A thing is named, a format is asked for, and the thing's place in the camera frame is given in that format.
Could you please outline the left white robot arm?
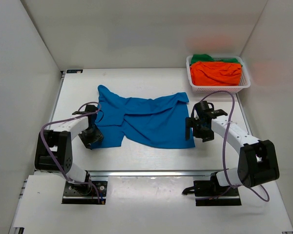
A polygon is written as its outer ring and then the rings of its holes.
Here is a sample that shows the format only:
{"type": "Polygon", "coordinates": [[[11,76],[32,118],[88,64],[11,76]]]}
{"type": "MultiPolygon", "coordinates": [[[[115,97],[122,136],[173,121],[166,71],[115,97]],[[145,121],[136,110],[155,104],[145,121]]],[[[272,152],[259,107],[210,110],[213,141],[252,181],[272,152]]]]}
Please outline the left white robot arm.
{"type": "Polygon", "coordinates": [[[102,144],[104,136],[96,125],[101,107],[98,102],[88,102],[70,118],[42,126],[34,161],[36,170],[58,173],[82,196],[96,193],[99,202],[102,198],[90,173],[73,162],[72,140],[79,137],[84,147],[90,150],[102,144]]]}

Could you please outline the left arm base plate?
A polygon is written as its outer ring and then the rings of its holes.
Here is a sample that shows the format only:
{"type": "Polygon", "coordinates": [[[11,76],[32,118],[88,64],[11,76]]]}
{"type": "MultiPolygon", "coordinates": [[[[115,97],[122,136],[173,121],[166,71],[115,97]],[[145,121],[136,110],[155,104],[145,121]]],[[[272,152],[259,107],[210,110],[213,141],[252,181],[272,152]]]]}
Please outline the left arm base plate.
{"type": "Polygon", "coordinates": [[[108,189],[108,177],[92,177],[92,183],[96,186],[98,194],[93,187],[65,183],[62,204],[105,205],[108,189]]]}

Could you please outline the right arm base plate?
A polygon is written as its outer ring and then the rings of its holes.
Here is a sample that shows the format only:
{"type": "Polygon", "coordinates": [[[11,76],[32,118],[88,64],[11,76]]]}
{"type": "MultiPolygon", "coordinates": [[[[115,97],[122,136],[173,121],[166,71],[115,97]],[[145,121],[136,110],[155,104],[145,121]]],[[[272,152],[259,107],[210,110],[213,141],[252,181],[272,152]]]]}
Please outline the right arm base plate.
{"type": "Polygon", "coordinates": [[[220,186],[214,176],[210,180],[195,180],[193,186],[182,191],[182,195],[190,194],[195,196],[196,207],[242,205],[238,189],[220,186]]]}

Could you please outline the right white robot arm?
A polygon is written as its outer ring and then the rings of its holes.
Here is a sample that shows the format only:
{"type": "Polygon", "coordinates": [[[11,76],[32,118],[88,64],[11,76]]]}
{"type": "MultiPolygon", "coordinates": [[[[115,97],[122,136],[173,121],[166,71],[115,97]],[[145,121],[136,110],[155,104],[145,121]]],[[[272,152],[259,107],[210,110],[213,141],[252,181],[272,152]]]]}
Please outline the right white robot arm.
{"type": "Polygon", "coordinates": [[[209,183],[211,193],[221,195],[228,186],[252,188],[279,179],[275,146],[270,140],[249,135],[212,103],[195,104],[186,118],[186,140],[194,136],[203,142],[212,141],[215,134],[223,138],[224,146],[229,144],[238,153],[239,159],[236,168],[224,166],[214,174],[214,180],[209,183]]]}

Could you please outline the blue t shirt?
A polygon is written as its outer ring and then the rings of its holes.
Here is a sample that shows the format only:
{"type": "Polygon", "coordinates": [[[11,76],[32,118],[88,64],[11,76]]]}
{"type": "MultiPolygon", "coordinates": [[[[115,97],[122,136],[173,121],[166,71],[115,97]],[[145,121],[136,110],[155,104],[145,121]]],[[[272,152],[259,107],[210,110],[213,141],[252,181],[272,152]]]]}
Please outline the blue t shirt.
{"type": "Polygon", "coordinates": [[[194,139],[186,139],[188,96],[185,92],[156,99],[121,97],[98,86],[102,113],[96,123],[103,134],[91,149],[120,147],[123,138],[160,149],[188,149],[194,139]]]}

